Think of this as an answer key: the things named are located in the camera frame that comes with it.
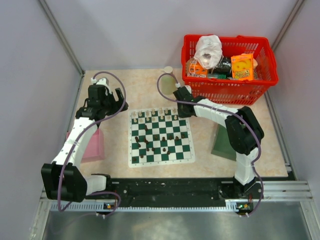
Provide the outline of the green white chess mat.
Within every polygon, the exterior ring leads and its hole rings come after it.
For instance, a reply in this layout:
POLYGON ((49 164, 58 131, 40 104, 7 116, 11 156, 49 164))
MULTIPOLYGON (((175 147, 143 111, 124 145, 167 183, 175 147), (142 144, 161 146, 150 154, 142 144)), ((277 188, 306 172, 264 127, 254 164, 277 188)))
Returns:
POLYGON ((196 161, 190 122, 176 107, 128 112, 128 166, 142 168, 196 161))

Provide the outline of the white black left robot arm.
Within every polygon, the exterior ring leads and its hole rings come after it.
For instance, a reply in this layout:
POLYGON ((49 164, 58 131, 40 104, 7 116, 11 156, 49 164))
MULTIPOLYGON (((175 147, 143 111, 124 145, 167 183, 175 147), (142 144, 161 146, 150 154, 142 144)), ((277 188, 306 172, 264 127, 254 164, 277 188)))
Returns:
POLYGON ((113 194, 109 175, 95 173, 85 178, 79 167, 101 122, 127 109, 124 87, 111 91, 106 83, 89 86, 88 97, 76 111, 73 127, 62 149, 51 163, 45 163, 41 168, 48 199, 79 203, 95 192, 105 199, 113 194))

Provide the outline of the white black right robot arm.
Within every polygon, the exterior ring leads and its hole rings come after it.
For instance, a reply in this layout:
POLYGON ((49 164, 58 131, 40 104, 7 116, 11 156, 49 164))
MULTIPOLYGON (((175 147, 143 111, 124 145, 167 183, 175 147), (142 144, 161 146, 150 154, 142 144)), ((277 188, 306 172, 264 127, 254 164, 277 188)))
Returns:
POLYGON ((255 162, 261 157, 261 141, 265 134, 251 108, 226 107, 214 103, 203 96, 193 97, 189 86, 176 84, 173 92, 177 103, 178 116, 192 116, 213 121, 226 129, 230 146, 236 154, 236 169, 233 180, 233 192, 239 198, 245 198, 252 191, 255 178, 255 162))

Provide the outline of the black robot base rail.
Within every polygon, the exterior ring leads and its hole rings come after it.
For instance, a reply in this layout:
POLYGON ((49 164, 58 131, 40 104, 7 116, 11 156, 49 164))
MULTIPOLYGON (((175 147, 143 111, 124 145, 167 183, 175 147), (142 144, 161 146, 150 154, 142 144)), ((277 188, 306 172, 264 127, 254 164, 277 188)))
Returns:
POLYGON ((263 196, 259 180, 243 186, 233 177, 108 178, 105 190, 117 193, 123 208, 223 207, 226 200, 252 207, 263 196))

